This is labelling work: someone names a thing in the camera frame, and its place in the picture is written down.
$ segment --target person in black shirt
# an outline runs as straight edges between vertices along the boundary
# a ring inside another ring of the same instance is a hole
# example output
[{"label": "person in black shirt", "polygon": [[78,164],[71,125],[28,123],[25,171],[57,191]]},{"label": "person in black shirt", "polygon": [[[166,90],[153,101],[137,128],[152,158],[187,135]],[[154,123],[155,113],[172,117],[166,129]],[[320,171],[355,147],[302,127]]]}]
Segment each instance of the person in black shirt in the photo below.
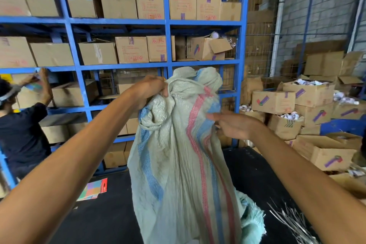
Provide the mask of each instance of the person in black shirt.
[{"label": "person in black shirt", "polygon": [[19,113],[12,109],[15,97],[23,86],[38,78],[29,75],[19,85],[0,79],[0,149],[7,156],[10,172],[18,179],[23,179],[51,154],[39,122],[47,116],[47,106],[53,96],[47,70],[41,68],[39,77],[43,87],[40,101]]}]

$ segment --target white pipe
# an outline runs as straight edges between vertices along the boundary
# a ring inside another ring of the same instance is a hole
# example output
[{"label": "white pipe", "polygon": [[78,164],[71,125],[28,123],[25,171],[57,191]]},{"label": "white pipe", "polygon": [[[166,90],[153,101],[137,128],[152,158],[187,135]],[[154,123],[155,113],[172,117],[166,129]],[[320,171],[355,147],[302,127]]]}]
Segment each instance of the white pipe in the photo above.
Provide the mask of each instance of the white pipe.
[{"label": "white pipe", "polygon": [[271,59],[271,69],[270,69],[270,73],[269,73],[270,77],[275,75],[276,57],[277,57],[278,43],[280,41],[281,23],[282,23],[282,15],[283,15],[283,6],[284,6],[284,4],[285,4],[285,0],[278,0],[276,30],[274,32],[273,50],[272,50],[272,59]]},{"label": "white pipe", "polygon": [[351,39],[350,39],[350,43],[348,45],[348,49],[347,49],[347,53],[351,52],[356,40],[356,31],[357,31],[357,26],[359,25],[359,17],[361,15],[362,10],[364,9],[364,0],[360,0],[358,2],[358,7],[357,7],[357,12],[356,12],[356,17],[355,17],[355,24],[353,26],[353,30],[352,30],[352,34],[351,34]]}]

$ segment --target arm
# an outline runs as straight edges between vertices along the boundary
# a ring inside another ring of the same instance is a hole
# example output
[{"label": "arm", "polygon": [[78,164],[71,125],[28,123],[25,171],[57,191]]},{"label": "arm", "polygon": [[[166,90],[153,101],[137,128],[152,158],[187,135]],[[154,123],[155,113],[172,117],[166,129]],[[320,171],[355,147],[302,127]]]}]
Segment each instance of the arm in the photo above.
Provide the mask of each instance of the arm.
[{"label": "arm", "polygon": [[0,203],[1,243],[46,243],[102,161],[130,114],[164,89],[146,77],[26,176]]},{"label": "arm", "polygon": [[53,99],[52,89],[48,82],[47,70],[45,68],[41,68],[39,71],[39,76],[42,83],[42,94],[40,103],[43,103],[47,107]]},{"label": "arm", "polygon": [[324,244],[363,243],[366,207],[268,127],[242,114],[209,114],[225,135],[251,140]]}]

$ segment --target person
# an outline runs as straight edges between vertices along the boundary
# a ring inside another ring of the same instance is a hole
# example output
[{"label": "person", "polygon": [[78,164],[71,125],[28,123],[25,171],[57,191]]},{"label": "person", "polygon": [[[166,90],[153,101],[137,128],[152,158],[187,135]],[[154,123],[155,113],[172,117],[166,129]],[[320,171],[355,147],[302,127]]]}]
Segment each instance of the person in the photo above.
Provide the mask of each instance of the person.
[{"label": "person", "polygon": [[[168,94],[161,77],[136,83],[34,168],[0,203],[0,242],[48,242],[129,116],[159,92]],[[232,113],[207,117],[226,136],[258,147],[323,244],[365,242],[366,207],[261,122]]]},{"label": "person", "polygon": [[40,101],[19,113],[13,112],[12,105],[22,87],[38,81],[36,74],[27,76],[18,85],[0,79],[0,149],[7,157],[10,172],[19,180],[51,154],[39,125],[47,116],[47,106],[52,100],[46,69],[40,69],[39,79],[42,84]]}]

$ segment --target black floor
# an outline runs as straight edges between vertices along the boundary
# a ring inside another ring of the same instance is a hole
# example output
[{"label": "black floor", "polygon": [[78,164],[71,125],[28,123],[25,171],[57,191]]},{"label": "black floor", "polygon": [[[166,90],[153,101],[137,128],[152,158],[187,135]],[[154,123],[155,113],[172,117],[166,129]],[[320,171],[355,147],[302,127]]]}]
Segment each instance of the black floor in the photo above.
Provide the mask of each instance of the black floor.
[{"label": "black floor", "polygon": [[[252,149],[229,150],[224,156],[236,189],[249,195],[266,212],[267,234],[261,243],[297,244],[289,229],[269,212],[267,203],[296,205],[263,157]],[[76,203],[50,243],[143,243],[132,205],[129,172],[107,177],[107,192],[95,200]]]}]

